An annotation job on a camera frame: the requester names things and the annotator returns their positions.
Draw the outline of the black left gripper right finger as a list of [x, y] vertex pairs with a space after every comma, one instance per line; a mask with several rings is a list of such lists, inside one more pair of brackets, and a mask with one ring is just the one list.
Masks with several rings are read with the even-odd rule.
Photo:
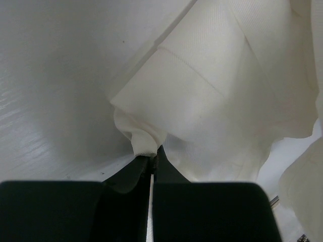
[[154, 241], [281, 241], [270, 202], [255, 183], [194, 183], [156, 157]]

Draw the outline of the white pleated skirt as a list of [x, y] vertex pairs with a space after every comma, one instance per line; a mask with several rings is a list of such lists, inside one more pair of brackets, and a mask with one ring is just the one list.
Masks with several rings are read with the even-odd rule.
[[135, 155], [255, 181], [274, 142], [322, 121], [322, 1], [197, 1], [108, 98]]

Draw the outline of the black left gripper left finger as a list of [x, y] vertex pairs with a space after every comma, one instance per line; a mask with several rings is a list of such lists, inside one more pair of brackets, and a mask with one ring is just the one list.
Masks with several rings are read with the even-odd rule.
[[1, 183], [1, 241], [145, 241], [150, 160], [95, 181]]

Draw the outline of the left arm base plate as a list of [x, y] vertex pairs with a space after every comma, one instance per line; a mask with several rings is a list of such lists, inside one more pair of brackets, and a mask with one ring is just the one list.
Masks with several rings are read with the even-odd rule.
[[270, 207], [274, 208], [277, 204], [279, 203], [279, 197], [275, 196], [271, 201], [270, 201]]

